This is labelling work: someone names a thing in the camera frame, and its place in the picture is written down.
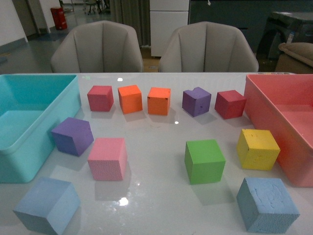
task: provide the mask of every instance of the cyan plastic bin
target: cyan plastic bin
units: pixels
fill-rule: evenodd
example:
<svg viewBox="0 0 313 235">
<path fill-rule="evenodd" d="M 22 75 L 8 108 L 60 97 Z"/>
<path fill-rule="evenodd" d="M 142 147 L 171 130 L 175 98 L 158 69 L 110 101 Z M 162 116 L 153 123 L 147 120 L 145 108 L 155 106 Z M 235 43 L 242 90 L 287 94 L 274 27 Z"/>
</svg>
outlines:
<svg viewBox="0 0 313 235">
<path fill-rule="evenodd" d="M 50 131 L 80 107 L 76 75 L 0 75 L 0 182 L 31 181 L 54 148 Z"/>
</svg>

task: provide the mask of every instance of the gray floor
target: gray floor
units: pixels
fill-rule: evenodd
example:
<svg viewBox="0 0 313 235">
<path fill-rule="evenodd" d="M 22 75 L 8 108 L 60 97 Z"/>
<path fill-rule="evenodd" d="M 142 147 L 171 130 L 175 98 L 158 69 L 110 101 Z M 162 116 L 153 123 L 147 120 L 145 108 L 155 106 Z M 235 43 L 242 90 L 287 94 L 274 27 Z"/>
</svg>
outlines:
<svg viewBox="0 0 313 235">
<path fill-rule="evenodd" d="M 67 29 L 52 30 L 51 34 L 28 41 L 26 45 L 0 55 L 6 59 L 0 63 L 0 74 L 50 73 L 50 59 L 67 33 L 74 27 L 101 20 L 111 20 L 109 11 L 85 14 L 82 5 L 75 5 L 73 12 L 65 13 Z"/>
</svg>

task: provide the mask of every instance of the block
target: block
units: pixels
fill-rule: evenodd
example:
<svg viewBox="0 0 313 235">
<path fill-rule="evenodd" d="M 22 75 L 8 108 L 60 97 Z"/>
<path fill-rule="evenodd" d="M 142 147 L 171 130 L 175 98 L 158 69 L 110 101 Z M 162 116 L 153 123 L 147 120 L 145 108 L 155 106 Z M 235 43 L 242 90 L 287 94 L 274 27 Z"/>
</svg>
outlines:
<svg viewBox="0 0 313 235">
<path fill-rule="evenodd" d="M 123 180 L 127 165 L 125 139 L 97 138 L 88 157 L 88 164 L 95 180 Z"/>
<path fill-rule="evenodd" d="M 210 102 L 211 94 L 200 87 L 182 94 L 182 108 L 193 117 L 209 112 Z"/>
<path fill-rule="evenodd" d="M 235 90 L 217 92 L 215 110 L 222 118 L 238 118 L 243 115 L 246 98 Z"/>
<path fill-rule="evenodd" d="M 251 233 L 283 234 L 300 216 L 281 179 L 244 178 L 237 202 Z"/>
<path fill-rule="evenodd" d="M 87 97 L 91 111 L 108 112 L 114 103 L 112 86 L 93 86 Z"/>
<path fill-rule="evenodd" d="M 221 181 L 225 162 L 216 140 L 186 142 L 185 165 L 190 184 Z"/>
<path fill-rule="evenodd" d="M 59 151 L 81 156 L 93 142 L 93 135 L 88 121 L 68 117 L 52 131 Z"/>
<path fill-rule="evenodd" d="M 123 114 L 142 110 L 142 95 L 137 85 L 118 88 L 118 97 Z"/>
<path fill-rule="evenodd" d="M 28 230 L 61 235 L 80 205 L 71 182 L 40 178 L 13 209 Z"/>
<path fill-rule="evenodd" d="M 242 168 L 271 170 L 278 157 L 280 148 L 268 130 L 242 129 L 237 154 Z"/>
<path fill-rule="evenodd" d="M 171 89 L 152 87 L 148 94 L 148 114 L 168 115 L 171 105 Z"/>
</svg>

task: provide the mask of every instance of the blue cube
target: blue cube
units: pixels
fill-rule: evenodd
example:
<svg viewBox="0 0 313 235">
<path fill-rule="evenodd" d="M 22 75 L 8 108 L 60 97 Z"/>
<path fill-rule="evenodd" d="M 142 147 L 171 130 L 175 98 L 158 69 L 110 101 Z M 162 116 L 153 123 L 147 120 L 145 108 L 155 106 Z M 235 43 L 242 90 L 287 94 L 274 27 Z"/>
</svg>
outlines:
<svg viewBox="0 0 313 235">
<path fill-rule="evenodd" d="M 237 202 L 251 233 L 285 233 L 300 215 L 281 179 L 245 178 Z"/>
<path fill-rule="evenodd" d="M 71 182 L 42 177 L 13 212 L 28 230 L 61 235 L 79 205 Z"/>
</svg>

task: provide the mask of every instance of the green cube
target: green cube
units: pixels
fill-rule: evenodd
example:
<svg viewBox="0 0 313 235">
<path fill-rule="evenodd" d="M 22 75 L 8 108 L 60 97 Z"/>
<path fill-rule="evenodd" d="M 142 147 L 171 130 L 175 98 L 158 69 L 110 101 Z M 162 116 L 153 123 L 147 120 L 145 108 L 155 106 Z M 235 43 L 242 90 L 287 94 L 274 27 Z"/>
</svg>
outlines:
<svg viewBox="0 0 313 235">
<path fill-rule="evenodd" d="M 216 140 L 186 142 L 185 165 L 190 184 L 221 181 L 225 162 Z"/>
</svg>

